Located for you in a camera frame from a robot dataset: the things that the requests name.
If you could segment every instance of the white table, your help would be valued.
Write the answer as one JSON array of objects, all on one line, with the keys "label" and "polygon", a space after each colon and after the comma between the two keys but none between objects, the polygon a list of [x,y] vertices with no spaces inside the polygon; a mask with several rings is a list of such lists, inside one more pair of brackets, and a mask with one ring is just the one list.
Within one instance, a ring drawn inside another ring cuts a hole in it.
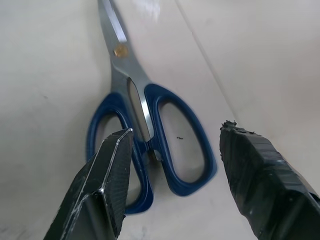
[{"label": "white table", "polygon": [[[278,2],[117,2],[141,65],[194,109],[218,164],[214,179],[189,197],[174,195],[157,168],[152,207],[126,217],[119,239],[256,239],[220,158],[225,120],[269,138],[320,192],[320,6]],[[85,163],[88,124],[110,90],[110,61],[95,0],[3,0],[0,11],[0,239],[37,240]],[[199,146],[172,105],[162,116],[188,178],[199,168],[191,164]],[[112,122],[105,134],[119,127]]]}]

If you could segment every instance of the scissor handle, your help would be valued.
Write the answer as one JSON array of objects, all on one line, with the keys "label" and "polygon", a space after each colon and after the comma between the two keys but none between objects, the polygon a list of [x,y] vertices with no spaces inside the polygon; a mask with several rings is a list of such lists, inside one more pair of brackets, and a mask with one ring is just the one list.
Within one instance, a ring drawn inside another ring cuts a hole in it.
[{"label": "scissor handle", "polygon": [[[216,159],[206,133],[192,109],[171,91],[156,84],[149,84],[145,87],[144,94],[154,128],[154,137],[149,141],[149,147],[160,152],[163,170],[171,191],[179,196],[190,195],[205,185],[217,172]],[[180,109],[192,126],[197,140],[200,143],[204,156],[204,170],[202,175],[195,182],[190,183],[181,180],[174,169],[159,112],[159,104],[164,102],[170,102]]]},{"label": "scissor handle", "polygon": [[[123,97],[117,92],[112,92],[107,95],[95,111],[88,128],[86,136],[87,162],[95,154],[96,151],[96,136],[99,123],[104,117],[112,114],[116,114],[116,116],[119,118],[123,129],[133,128],[133,124],[132,121],[130,121],[130,117]],[[144,142],[139,141],[136,136],[133,136],[131,157],[134,169],[141,184],[141,191],[137,200],[125,209],[126,214],[137,214],[144,212],[150,208],[154,200],[154,194],[151,189],[142,157],[143,153],[145,153],[146,151],[147,145]]]}]

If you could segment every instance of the metal shank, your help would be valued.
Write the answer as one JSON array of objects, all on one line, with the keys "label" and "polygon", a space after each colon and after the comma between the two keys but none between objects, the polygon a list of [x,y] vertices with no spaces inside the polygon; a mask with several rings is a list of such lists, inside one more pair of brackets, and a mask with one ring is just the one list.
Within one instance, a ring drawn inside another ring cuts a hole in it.
[{"label": "metal shank", "polygon": [[[129,78],[131,79],[137,89],[144,119],[149,131],[149,135],[152,138],[154,136],[154,128],[144,93],[145,87],[151,83],[151,80],[144,72],[133,52],[127,30],[124,27],[123,20],[121,19],[114,1],[98,0],[98,8],[104,40],[110,55],[110,61],[112,65],[111,70],[113,72],[117,71],[124,76],[120,79],[115,79],[114,77],[112,77],[111,91],[119,92],[122,95],[127,95],[127,80]],[[115,49],[119,45],[124,45],[126,47],[127,54],[123,57],[118,57],[115,55]]]}]

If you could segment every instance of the brass rivet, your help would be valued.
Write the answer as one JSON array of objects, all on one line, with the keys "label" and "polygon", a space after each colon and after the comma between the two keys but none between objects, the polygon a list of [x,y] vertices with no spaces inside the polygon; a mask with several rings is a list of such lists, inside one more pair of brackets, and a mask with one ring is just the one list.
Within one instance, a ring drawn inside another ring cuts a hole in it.
[{"label": "brass rivet", "polygon": [[125,58],[128,56],[128,48],[124,44],[118,44],[113,52],[118,58]]}]

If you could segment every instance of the black object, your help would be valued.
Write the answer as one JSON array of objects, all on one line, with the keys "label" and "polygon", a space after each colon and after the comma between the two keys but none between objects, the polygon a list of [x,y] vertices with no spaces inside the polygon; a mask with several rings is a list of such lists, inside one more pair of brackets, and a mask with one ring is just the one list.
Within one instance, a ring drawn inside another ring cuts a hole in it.
[{"label": "black object", "polygon": [[44,240],[115,240],[124,219],[133,130],[115,132],[75,176]]},{"label": "black object", "polygon": [[232,196],[259,240],[320,240],[320,199],[271,142],[235,122],[220,152]]}]

